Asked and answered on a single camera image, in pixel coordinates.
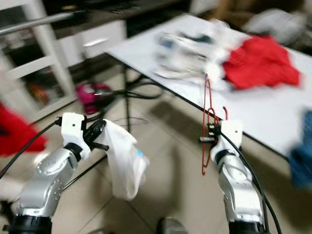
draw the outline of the white fabric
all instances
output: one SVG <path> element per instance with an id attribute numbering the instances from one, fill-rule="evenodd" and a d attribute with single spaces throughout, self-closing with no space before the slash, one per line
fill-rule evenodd
<path id="1" fill-rule="evenodd" d="M 108 145 L 108 164 L 112 173 L 113 195 L 132 200 L 144 182 L 144 172 L 149 160 L 135 147 L 137 140 L 124 128 L 106 121 L 103 134 L 97 142 Z"/>
<path id="2" fill-rule="evenodd" d="M 202 87 L 205 83 L 204 74 L 208 74 L 212 89 L 228 90 L 230 85 L 223 80 L 225 72 L 222 63 L 228 59 L 233 48 L 232 39 L 226 35 L 229 26 L 216 19 L 211 23 L 212 28 L 202 33 L 211 38 L 211 43 L 170 34 L 157 37 L 158 67 L 154 73 L 163 78 L 182 78 L 196 84 L 199 82 Z"/>

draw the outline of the cabinet drawer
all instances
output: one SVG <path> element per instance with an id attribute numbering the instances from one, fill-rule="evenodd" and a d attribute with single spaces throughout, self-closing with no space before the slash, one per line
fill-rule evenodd
<path id="1" fill-rule="evenodd" d="M 105 53 L 109 48 L 126 39 L 124 21 L 118 20 L 111 23 L 81 32 L 83 46 L 87 56 L 93 58 Z"/>

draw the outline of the white table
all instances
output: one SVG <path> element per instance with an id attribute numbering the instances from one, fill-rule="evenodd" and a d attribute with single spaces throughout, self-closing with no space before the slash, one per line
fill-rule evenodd
<path id="1" fill-rule="evenodd" d="M 196 35 L 209 30 L 210 26 L 208 21 L 182 15 L 130 38 L 112 48 L 108 54 L 203 110 L 203 92 L 198 85 L 185 80 L 172 81 L 153 73 L 157 67 L 155 38 L 162 32 Z M 228 34 L 234 44 L 240 44 L 248 38 L 247 35 L 231 29 Z M 312 58 L 290 49 L 288 51 L 293 65 L 301 72 L 299 88 L 280 85 L 277 88 L 213 92 L 213 103 L 219 117 L 224 118 L 222 106 L 225 105 L 231 119 L 243 121 L 245 135 L 285 157 L 301 138 L 303 111 L 312 108 Z"/>

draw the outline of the blue label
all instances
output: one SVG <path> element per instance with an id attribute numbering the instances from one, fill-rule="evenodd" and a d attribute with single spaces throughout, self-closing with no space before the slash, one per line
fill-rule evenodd
<path id="1" fill-rule="evenodd" d="M 144 154 L 143 154 L 143 152 L 141 150 L 136 150 L 136 154 L 139 157 L 143 157 L 144 156 Z"/>

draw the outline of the table leg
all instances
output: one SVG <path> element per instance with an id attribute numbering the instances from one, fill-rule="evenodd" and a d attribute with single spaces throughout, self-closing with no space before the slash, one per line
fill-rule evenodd
<path id="1" fill-rule="evenodd" d="M 128 76 L 127 76 L 127 66 L 123 66 L 123 79 L 124 79 L 124 89 L 128 89 Z M 129 97 L 127 92 L 125 92 L 125 102 L 126 102 L 126 115 L 127 115 L 127 125 L 128 125 L 128 132 L 130 133 L 131 125 L 130 125 L 130 110 L 129 110 Z"/>

